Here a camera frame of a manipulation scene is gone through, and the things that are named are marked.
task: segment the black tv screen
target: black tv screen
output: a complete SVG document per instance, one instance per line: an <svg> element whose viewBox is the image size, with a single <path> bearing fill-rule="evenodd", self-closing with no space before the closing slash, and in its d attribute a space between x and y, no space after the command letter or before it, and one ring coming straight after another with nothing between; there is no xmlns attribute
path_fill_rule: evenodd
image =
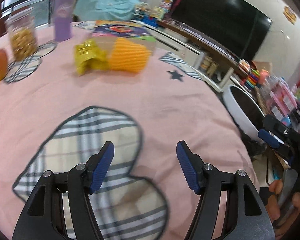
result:
<svg viewBox="0 0 300 240"><path fill-rule="evenodd" d="M258 52L272 23L244 0L181 0L173 7L173 20L208 35L247 61Z"/></svg>

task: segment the metal screw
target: metal screw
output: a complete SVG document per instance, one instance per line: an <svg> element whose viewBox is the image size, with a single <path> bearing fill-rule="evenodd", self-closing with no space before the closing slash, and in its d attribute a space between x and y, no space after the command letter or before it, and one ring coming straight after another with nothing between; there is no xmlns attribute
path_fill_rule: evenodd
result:
<svg viewBox="0 0 300 240"><path fill-rule="evenodd" d="M78 164L78 165L76 166L76 168L77 168L78 171L83 170L85 167L86 167L86 165L84 165L83 163Z"/></svg>
<svg viewBox="0 0 300 240"><path fill-rule="evenodd" d="M43 176L44 177L49 177L51 175L51 171L45 171L44 173L43 173Z"/></svg>
<svg viewBox="0 0 300 240"><path fill-rule="evenodd" d="M204 168L207 170L207 171L211 171L213 166L211 164L205 164L204 165Z"/></svg>
<svg viewBox="0 0 300 240"><path fill-rule="evenodd" d="M238 170L238 174L239 174L240 176L242 176L242 177L244 177L244 176L247 175L247 173L246 173L245 171L243 171L243 170Z"/></svg>

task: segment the plaid heart pattern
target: plaid heart pattern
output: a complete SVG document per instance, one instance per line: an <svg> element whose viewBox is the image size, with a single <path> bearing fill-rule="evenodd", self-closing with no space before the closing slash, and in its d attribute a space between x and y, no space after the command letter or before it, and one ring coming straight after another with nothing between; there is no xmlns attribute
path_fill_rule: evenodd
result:
<svg viewBox="0 0 300 240"><path fill-rule="evenodd" d="M96 27L96 21L81 22L77 25L74 25L74 27L78 27L89 31L94 31L94 28Z"/></svg>
<svg viewBox="0 0 300 240"><path fill-rule="evenodd" d="M190 77L203 81L202 77L200 77L199 74L192 67L190 67L190 65L188 65L183 59L181 59L173 52L168 52L166 55L162 56L160 60L176 66L183 73L187 74Z"/></svg>
<svg viewBox="0 0 300 240"><path fill-rule="evenodd" d="M57 46L54 41L49 41L38 47L38 50L33 55L25 58L22 61L14 61L8 65L8 73L4 80L7 83L20 81L30 76L34 71L37 70L41 64L41 57L52 52Z"/></svg>
<svg viewBox="0 0 300 240"><path fill-rule="evenodd" d="M114 158L100 190L89 196L104 239L158 239L168 220L167 201L151 180L129 175L142 131L131 117L112 109L90 106L59 125L17 178L14 193L26 201L45 170L69 171L106 141L114 144ZM68 236L75 239L67 194L63 207Z"/></svg>

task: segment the gray star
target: gray star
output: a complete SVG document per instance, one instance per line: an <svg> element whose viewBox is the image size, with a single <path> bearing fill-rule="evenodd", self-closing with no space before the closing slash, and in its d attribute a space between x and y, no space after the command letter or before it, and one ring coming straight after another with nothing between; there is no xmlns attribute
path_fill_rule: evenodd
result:
<svg viewBox="0 0 300 240"><path fill-rule="evenodd" d="M176 70L175 71L167 71L171 74L170 79L178 79L181 82L183 82L182 77L184 77L183 75L180 75Z"/></svg>

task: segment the clear plastic jar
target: clear plastic jar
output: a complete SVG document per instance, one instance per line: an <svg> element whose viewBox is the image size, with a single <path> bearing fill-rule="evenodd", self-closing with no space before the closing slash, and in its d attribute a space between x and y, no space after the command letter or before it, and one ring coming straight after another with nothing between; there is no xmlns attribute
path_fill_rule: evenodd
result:
<svg viewBox="0 0 300 240"><path fill-rule="evenodd" d="M32 11L33 7L25 9L4 22L16 61L29 57L38 49Z"/></svg>

